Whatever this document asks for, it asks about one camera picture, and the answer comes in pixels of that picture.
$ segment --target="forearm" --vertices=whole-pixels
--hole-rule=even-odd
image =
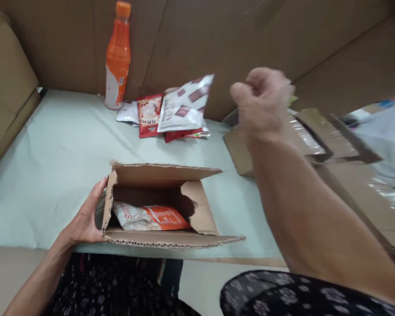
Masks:
[[[60,233],[4,315],[40,315],[53,296],[72,251],[72,242]]]
[[[266,218],[290,270],[395,301],[395,265],[359,217],[281,140],[248,143]]]

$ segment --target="orange bottle cap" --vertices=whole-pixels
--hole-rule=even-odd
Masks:
[[[117,1],[115,13],[118,18],[130,18],[130,3]]]

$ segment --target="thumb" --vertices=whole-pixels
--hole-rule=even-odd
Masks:
[[[230,95],[237,105],[254,98],[252,87],[245,83],[235,83],[230,88]]]
[[[104,191],[104,188],[107,186],[107,180],[108,180],[107,177],[105,177],[100,182],[94,185],[94,187],[91,190],[91,193],[89,193],[89,196],[86,198],[85,202],[83,203],[84,206],[95,210],[98,200],[100,199],[101,194]]]

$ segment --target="black patterned clothing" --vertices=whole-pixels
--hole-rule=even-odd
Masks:
[[[395,316],[395,306],[361,292],[306,276],[256,270],[221,291],[225,316]]]
[[[44,315],[199,315],[177,298],[182,260],[71,255]]]

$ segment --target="person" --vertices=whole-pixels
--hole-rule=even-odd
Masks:
[[[280,71],[256,68],[230,94],[290,273],[233,278],[221,291],[224,315],[395,315],[395,264],[284,136],[281,116],[293,86]],[[94,186],[5,315],[198,315],[176,298],[174,283],[163,288],[160,262],[149,276],[140,259],[72,254],[77,243],[106,241],[94,220],[106,183]]]

